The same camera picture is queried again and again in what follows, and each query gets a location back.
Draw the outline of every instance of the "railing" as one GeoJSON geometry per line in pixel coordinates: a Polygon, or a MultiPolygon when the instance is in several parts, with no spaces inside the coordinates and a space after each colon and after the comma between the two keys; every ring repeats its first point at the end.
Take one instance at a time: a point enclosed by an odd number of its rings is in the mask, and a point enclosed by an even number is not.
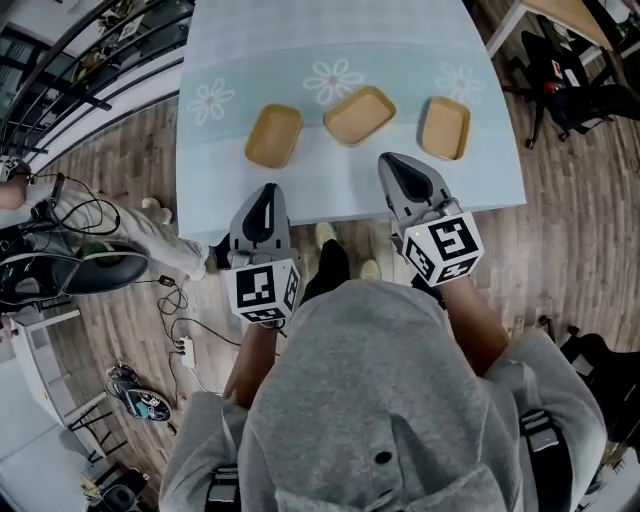
{"type": "Polygon", "coordinates": [[[53,78],[50,73],[47,73],[54,60],[63,55],[69,43],[87,27],[101,18],[104,19],[105,13],[123,3],[125,2],[122,2],[122,0],[103,0],[82,19],[78,20],[38,61],[36,67],[24,80],[7,113],[0,122],[0,157],[17,156],[22,158],[30,153],[46,154],[47,147],[52,140],[49,138],[45,143],[41,143],[43,139],[59,127],[80,106],[85,104],[91,106],[90,110],[85,114],[96,108],[108,111],[111,109],[109,102],[126,89],[181,63],[181,60],[171,62],[138,77],[124,88],[112,92],[104,98],[97,97],[100,92],[116,82],[124,74],[151,62],[173,49],[184,46],[187,42],[187,21],[193,14],[193,4],[195,3],[193,0],[183,0],[178,4],[176,4],[175,0],[153,0],[146,4],[139,0],[137,8],[133,8],[132,12],[126,17],[117,20],[115,25],[105,30],[98,40],[73,59],[63,71],[57,73],[53,78]],[[114,46],[110,44],[122,34],[122,31],[130,23],[136,22],[148,13],[161,12],[161,9],[168,6],[171,6],[171,9],[182,12],[169,16],[168,20],[164,20],[157,26],[149,27],[140,35],[132,34],[131,36],[134,37],[122,38],[125,41],[120,45],[114,46]],[[176,25],[180,26],[182,30],[173,40],[167,40],[156,45],[146,54],[141,52],[139,58],[133,62],[126,62],[124,65],[119,63],[119,60],[122,57],[126,57],[132,50],[144,48],[152,36],[166,34],[168,28],[176,25]],[[86,63],[88,58],[92,56],[99,56],[101,60],[97,64],[85,68],[83,62],[86,63]],[[78,68],[83,68],[86,72],[81,74],[74,72],[72,80],[67,80],[67,75],[78,68]],[[48,94],[52,90],[57,91],[57,97],[50,101],[48,94]],[[50,114],[53,114],[55,119],[52,122],[45,122],[50,114]]]}

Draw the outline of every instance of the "power strip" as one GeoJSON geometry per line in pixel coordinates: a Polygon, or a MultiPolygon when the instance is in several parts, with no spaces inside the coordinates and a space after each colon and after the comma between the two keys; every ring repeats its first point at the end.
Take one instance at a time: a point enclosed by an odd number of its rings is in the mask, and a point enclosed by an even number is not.
{"type": "Polygon", "coordinates": [[[182,356],[182,364],[187,368],[196,367],[196,352],[193,348],[193,340],[189,336],[183,336],[180,341],[184,343],[182,350],[184,355],[182,356]]]}

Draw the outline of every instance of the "cardboard tray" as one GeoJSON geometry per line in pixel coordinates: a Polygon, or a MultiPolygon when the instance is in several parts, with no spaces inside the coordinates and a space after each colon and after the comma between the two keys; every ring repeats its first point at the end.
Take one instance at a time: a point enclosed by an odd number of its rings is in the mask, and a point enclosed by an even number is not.
{"type": "Polygon", "coordinates": [[[449,98],[436,96],[429,104],[420,143],[422,149],[442,160],[463,157],[469,139],[471,112],[449,98]]]}
{"type": "Polygon", "coordinates": [[[324,124],[340,144],[354,147],[387,124],[396,106],[385,94],[367,85],[347,96],[324,115],[324,124]]]}
{"type": "Polygon", "coordinates": [[[282,169],[289,162],[302,129],[302,116],[292,107],[271,103],[253,126],[244,154],[252,162],[282,169]]]}

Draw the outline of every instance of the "person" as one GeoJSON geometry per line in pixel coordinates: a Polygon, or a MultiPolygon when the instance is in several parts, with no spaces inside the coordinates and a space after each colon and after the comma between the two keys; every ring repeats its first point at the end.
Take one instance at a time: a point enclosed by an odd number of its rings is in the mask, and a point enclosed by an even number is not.
{"type": "Polygon", "coordinates": [[[333,229],[319,225],[316,238],[318,274],[286,350],[276,361],[276,331],[251,325],[222,396],[191,397],[160,510],[205,510],[221,489],[213,475],[237,464],[246,511],[537,511],[519,418],[540,408],[566,440],[575,509],[605,427],[547,335],[510,343],[463,277],[439,290],[452,337],[434,297],[350,280],[333,229]]]}
{"type": "MultiPolygon", "coordinates": [[[[32,209],[51,197],[54,183],[29,185],[31,176],[31,168],[19,162],[7,181],[0,183],[0,229],[32,221],[32,209]]],[[[140,211],[103,198],[96,201],[95,197],[99,196],[84,183],[70,179],[64,181],[53,214],[58,219],[68,215],[64,224],[84,233],[67,233],[72,245],[79,246],[92,239],[127,241],[138,245],[150,258],[189,275],[193,281],[204,278],[209,248],[178,238],[171,228],[164,225],[170,222],[171,211],[162,208],[156,199],[145,198],[140,211]],[[115,231],[108,236],[98,235],[112,229],[115,231]]]]}

